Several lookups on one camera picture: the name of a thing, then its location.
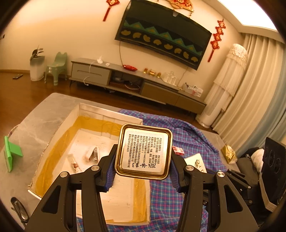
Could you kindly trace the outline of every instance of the wall-mounted tv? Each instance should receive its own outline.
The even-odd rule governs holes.
[[[115,39],[136,44],[198,69],[211,32],[174,10],[146,0],[131,0]]]

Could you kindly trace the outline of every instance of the green plastic object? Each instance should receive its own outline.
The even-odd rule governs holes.
[[[22,150],[18,145],[15,145],[9,142],[9,138],[7,136],[4,137],[5,140],[5,149],[4,156],[6,160],[6,166],[8,172],[12,171],[12,154],[23,157]]]
[[[57,53],[55,56],[55,61],[48,65],[46,68],[45,73],[45,83],[47,83],[47,74],[51,73],[54,77],[54,86],[58,85],[59,83],[59,74],[65,74],[65,80],[67,79],[67,53],[61,54],[60,52]]]

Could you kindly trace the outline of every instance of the white planter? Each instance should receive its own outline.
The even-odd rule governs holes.
[[[44,77],[46,69],[45,56],[39,56],[30,60],[31,81],[39,81]]]

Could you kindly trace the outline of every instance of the green chair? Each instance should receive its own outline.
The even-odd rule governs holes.
[[[65,74],[65,80],[67,79],[67,53],[61,54],[57,53],[55,56],[55,61],[48,65],[45,73],[45,83],[47,83],[47,74],[51,73],[54,77],[54,86],[58,85],[59,82],[59,74]]]

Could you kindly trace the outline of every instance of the red tassel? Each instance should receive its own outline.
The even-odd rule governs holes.
[[[213,56],[213,54],[214,54],[214,49],[212,50],[212,53],[210,54],[210,58],[208,59],[208,62],[210,62],[210,60],[211,60],[211,58],[212,58],[212,56]]]
[[[103,21],[104,21],[104,22],[105,22],[105,20],[106,20],[106,18],[107,18],[107,16],[108,16],[108,13],[109,13],[110,9],[111,9],[111,7],[108,7],[107,12],[105,13],[105,16],[104,16],[104,18],[103,18]]]

